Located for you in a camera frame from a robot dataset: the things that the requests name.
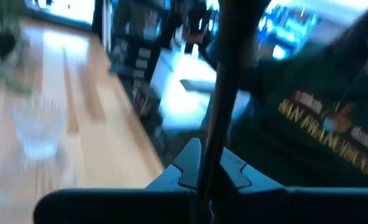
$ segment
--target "table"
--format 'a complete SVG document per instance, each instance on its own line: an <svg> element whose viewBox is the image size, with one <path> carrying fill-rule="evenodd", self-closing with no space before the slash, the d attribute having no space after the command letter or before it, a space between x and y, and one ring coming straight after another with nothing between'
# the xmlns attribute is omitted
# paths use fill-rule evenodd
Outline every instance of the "table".
<svg viewBox="0 0 368 224"><path fill-rule="evenodd" d="M16 77L68 111L61 143L79 188L144 188L163 170L121 83L93 34L23 20L31 40ZM21 98L0 82L0 165L17 145L8 112ZM0 224L31 223L30 213L0 207Z"/></svg>

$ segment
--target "black pole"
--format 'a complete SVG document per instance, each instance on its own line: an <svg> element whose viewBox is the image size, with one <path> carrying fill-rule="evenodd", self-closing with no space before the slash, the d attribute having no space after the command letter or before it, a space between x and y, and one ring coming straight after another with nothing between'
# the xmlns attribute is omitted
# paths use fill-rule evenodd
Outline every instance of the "black pole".
<svg viewBox="0 0 368 224"><path fill-rule="evenodd" d="M210 206L210 186L219 167L241 71L252 64L255 31L270 0L219 0L220 27L208 52L218 62L209 134L198 181L199 222Z"/></svg>

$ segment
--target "wooden countertop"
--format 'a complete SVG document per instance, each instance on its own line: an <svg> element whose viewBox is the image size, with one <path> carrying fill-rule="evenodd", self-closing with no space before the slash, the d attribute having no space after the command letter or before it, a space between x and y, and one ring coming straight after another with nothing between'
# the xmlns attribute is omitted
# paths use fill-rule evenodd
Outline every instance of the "wooden countertop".
<svg viewBox="0 0 368 224"><path fill-rule="evenodd" d="M144 188L163 170L97 37L43 22L23 22L29 58L16 77L68 111L61 143L77 187ZM9 117L21 96L0 82L0 167L18 144ZM0 207L0 223L31 223L31 214Z"/></svg>

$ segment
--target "clear glass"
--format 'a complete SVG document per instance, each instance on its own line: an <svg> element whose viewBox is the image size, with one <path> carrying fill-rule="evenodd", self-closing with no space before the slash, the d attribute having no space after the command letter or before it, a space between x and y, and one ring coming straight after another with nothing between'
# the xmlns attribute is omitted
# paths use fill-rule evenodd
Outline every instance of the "clear glass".
<svg viewBox="0 0 368 224"><path fill-rule="evenodd" d="M73 164L59 144L67 115L36 96L16 104L11 116L20 145L0 168L0 204L26 210L44 195L75 185Z"/></svg>

